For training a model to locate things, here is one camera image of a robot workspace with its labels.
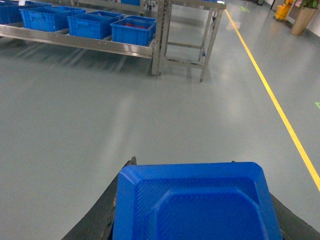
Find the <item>blue plastic bin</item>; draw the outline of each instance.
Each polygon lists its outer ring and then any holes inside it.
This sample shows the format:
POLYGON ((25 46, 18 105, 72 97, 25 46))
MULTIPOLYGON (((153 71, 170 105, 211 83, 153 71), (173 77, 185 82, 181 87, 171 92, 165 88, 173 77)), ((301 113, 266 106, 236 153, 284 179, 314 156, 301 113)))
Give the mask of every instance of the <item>blue plastic bin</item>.
POLYGON ((123 168, 113 240, 282 240, 254 162, 123 168))
POLYGON ((13 24, 22 22, 19 9, 49 7, 50 3, 26 1, 19 6, 19 1, 0 1, 0 24, 13 24))
POLYGON ((19 18, 19 9, 13 3, 0 2, 0 24, 17 23, 19 18))
POLYGON ((111 23, 125 17, 124 14, 95 11, 83 15, 69 16, 69 34, 91 39, 104 39, 111 35, 111 23))
POLYGON ((120 21, 121 19, 123 19, 125 17, 125 15, 123 13, 117 13, 117 12, 111 12, 111 11, 93 11, 93 12, 89 12, 88 14, 97 15, 100 17, 111 17, 111 18, 115 19, 114 22, 120 21))
POLYGON ((26 29, 56 32, 68 28, 68 16, 81 15, 86 10, 75 7, 55 6, 20 9, 20 12, 26 29))
POLYGON ((111 23, 112 41, 125 44, 148 46, 153 39, 153 31, 156 28, 152 22, 125 18, 111 23))
MULTIPOLYGON (((141 21, 145 21, 145 22, 150 22, 150 23, 154 23, 155 26, 157 26, 157 19, 152 18, 152 17, 145 17, 145 16, 128 16, 126 17, 127 19, 136 19, 136 20, 141 20, 141 21)), ((152 29, 152 35, 154 36, 156 34, 156 27, 154 27, 152 29)))
POLYGON ((140 0, 121 0, 121 3, 140 6, 140 0))

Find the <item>yellow floor line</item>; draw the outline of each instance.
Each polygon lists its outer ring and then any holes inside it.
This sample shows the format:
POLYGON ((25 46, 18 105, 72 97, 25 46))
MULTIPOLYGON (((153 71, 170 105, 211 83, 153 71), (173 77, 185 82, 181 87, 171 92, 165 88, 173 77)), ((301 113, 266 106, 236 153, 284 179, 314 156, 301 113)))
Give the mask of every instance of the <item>yellow floor line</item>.
POLYGON ((228 16, 232 26, 234 27, 234 30, 235 30, 236 34, 238 35, 242 45, 244 46, 244 48, 246 50, 246 53, 248 54, 248 56, 249 56, 249 58, 250 58, 250 60, 251 60, 251 62, 253 64, 256 72, 259 74, 259 76, 261 78, 261 81, 262 81, 266 91, 268 92, 268 94, 269 94, 269 96, 270 96, 275 108, 277 109, 277 111, 278 111, 278 113, 279 113, 279 115, 280 115, 280 117, 281 117, 286 129, 288 130, 288 132, 289 132, 289 134, 290 134, 290 136, 291 136, 291 138, 292 138, 297 150, 299 151, 299 153, 300 153, 300 155, 301 155, 301 157, 302 157, 302 159, 304 161, 304 164, 306 165, 308 171, 310 172, 311 177, 313 178, 313 181, 314 181, 315 185, 317 186, 318 190, 320 191, 320 177, 319 177, 314 165, 312 164, 312 162, 311 162, 310 158, 308 157, 304 147, 302 146, 299 138, 297 137, 293 127, 291 126, 287 116, 285 115, 285 113, 282 110, 278 100, 276 99, 274 93, 272 92, 272 90, 271 90, 271 88, 270 88, 265 76, 261 72, 256 60, 252 56, 247 44, 245 43, 245 41, 244 41, 243 37, 241 36, 239 30, 237 29, 237 26, 236 26, 235 22, 233 21, 233 19, 231 18, 230 14, 229 14, 229 12, 227 10, 225 10, 225 13, 228 16))

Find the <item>metal shelf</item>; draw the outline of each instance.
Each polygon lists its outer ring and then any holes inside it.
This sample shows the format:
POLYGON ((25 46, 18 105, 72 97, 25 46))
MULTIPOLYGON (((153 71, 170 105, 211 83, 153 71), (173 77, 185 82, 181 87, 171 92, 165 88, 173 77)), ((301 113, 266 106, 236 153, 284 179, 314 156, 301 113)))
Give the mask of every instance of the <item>metal shelf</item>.
MULTIPOLYGON (((92 4, 96 3, 97 6, 103 6, 107 3, 104 0, 78 0, 80 3, 92 4)), ((222 3, 214 3, 203 0, 159 0, 157 11, 157 24, 156 34, 154 40, 149 46, 139 46, 133 44, 126 44, 120 42, 113 42, 110 40, 98 40, 92 38, 78 37, 69 35, 69 30, 65 29, 58 32, 46 32, 31 30, 21 27, 22 24, 15 25, 0 25, 0 38, 8 37, 14 39, 28 40, 40 43, 54 44, 60 46, 68 46, 80 49, 88 49, 101 51, 106 53, 114 53, 128 56, 135 56, 141 58, 152 59, 152 74, 160 75, 163 69, 164 61, 169 61, 173 64, 190 66, 202 69, 200 81, 205 77, 208 68, 211 51, 214 45, 216 34, 218 31, 219 23, 226 5, 222 3), (184 7, 197 8, 202 10, 209 10, 208 18, 205 25, 202 43, 200 45, 185 44, 179 42, 168 42, 170 20, 172 13, 172 5, 180 5, 184 7), (205 51, 205 44, 209 27, 211 25, 211 18, 213 13, 215 16, 215 25, 211 34, 209 47, 205 51), (166 57, 168 45, 180 46, 185 48, 199 49, 199 62, 183 62, 177 59, 170 59, 166 57)))
POLYGON ((0 25, 0 36, 2 37, 96 50, 146 59, 152 59, 153 57, 153 42, 150 46, 138 46, 108 40, 70 36, 68 33, 68 29, 59 32, 46 32, 26 29, 18 26, 0 25))
POLYGON ((164 62, 170 62, 171 64, 202 69, 201 77, 200 77, 200 82, 202 82, 202 80, 206 76, 212 48, 214 46, 214 42, 216 39, 216 35, 218 32, 223 11, 224 9, 226 9, 226 7, 227 5, 223 3, 216 3, 216 2, 203 1, 203 0, 159 0, 152 74, 161 75, 164 62), (202 43, 200 45, 168 41, 173 5, 179 5, 183 7, 195 8, 195 9, 201 9, 201 10, 209 10, 206 25, 205 25, 205 30, 202 38, 202 43), (215 17, 214 28, 211 33, 208 48, 207 50, 205 50, 207 35, 209 32, 209 27, 211 25, 213 14, 215 17), (166 54, 167 54, 168 45, 180 46, 180 47, 191 48, 191 49, 200 49, 198 62, 186 62, 186 61, 180 61, 178 59, 167 58, 166 54))
POLYGON ((79 6, 79 4, 88 4, 92 6, 99 6, 117 10, 126 10, 139 13, 141 16, 145 14, 146 0, 140 0, 140 6, 124 4, 120 2, 113 2, 111 0, 70 0, 72 6, 79 6))

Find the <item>blue bin handle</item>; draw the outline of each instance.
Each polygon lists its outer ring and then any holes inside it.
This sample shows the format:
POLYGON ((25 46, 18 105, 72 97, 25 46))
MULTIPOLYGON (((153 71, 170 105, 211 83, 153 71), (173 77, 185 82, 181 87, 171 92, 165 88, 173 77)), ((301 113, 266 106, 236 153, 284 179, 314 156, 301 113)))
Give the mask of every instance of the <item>blue bin handle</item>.
POLYGON ((87 21, 77 21, 78 25, 89 26, 89 22, 87 21))
POLYGON ((30 15, 30 17, 33 17, 33 18, 42 18, 41 13, 30 12, 29 15, 30 15))

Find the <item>blue plastic tray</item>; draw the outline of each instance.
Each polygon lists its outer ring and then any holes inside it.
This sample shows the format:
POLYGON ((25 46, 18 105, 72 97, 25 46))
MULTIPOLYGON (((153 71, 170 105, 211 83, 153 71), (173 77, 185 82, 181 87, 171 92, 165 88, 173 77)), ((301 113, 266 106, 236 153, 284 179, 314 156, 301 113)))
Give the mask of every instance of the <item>blue plastic tray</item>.
POLYGON ((123 19, 124 16, 124 14, 109 11, 69 16, 69 33, 78 37, 104 39, 111 35, 110 24, 123 19))
POLYGON ((68 28, 68 16, 81 15, 86 10, 75 7, 55 6, 20 9, 20 12, 25 28, 56 32, 68 28))
POLYGON ((138 165, 118 176, 113 240, 282 240, 253 162, 138 165))
POLYGON ((19 9, 51 6, 50 3, 26 1, 24 6, 19 6, 18 1, 0 1, 0 24, 13 24, 22 22, 19 9))
POLYGON ((125 18, 111 23, 112 41, 125 44, 148 46, 153 39, 156 28, 153 22, 125 18))
MULTIPOLYGON (((145 22, 150 22, 150 23, 154 23, 157 26, 157 19, 152 18, 152 17, 145 17, 145 16, 128 16, 126 17, 127 19, 135 19, 135 20, 141 20, 141 21, 145 21, 145 22)), ((156 34, 156 27, 154 27, 152 29, 151 32, 152 36, 154 36, 156 34)))

